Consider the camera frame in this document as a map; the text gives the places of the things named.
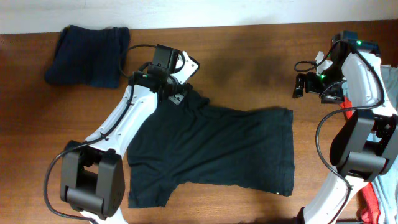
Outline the black t-shirt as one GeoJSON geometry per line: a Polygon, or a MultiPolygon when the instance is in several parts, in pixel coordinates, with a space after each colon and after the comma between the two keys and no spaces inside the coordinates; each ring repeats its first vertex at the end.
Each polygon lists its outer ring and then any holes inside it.
{"type": "Polygon", "coordinates": [[[164,101],[127,149],[130,208],[166,206],[178,185],[237,185],[288,197],[294,188],[293,112],[211,106],[190,91],[164,101]]]}

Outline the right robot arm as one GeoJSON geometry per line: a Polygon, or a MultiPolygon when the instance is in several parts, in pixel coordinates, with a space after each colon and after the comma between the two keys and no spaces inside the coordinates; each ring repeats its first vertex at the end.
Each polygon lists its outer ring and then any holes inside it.
{"type": "Polygon", "coordinates": [[[327,53],[319,52],[310,68],[298,70],[294,98],[314,93],[322,103],[345,102],[348,86],[351,106],[328,113],[318,124],[315,146],[325,121],[352,112],[335,136],[329,160],[319,158],[330,171],[316,197],[302,207],[296,223],[336,223],[348,202],[376,177],[386,174],[397,158],[397,111],[391,105],[381,75],[377,43],[361,40],[357,33],[333,36],[327,53]]]}

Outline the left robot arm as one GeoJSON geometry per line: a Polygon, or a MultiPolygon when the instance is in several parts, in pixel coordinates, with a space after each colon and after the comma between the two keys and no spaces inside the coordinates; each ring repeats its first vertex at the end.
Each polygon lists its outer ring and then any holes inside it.
{"type": "Polygon", "coordinates": [[[120,209],[125,192],[123,157],[128,145],[158,104],[179,104],[200,64],[185,51],[156,45],[152,61],[132,75],[124,95],[105,122],[83,142],[70,141],[62,162],[60,198],[89,223],[125,223],[120,209]]]}

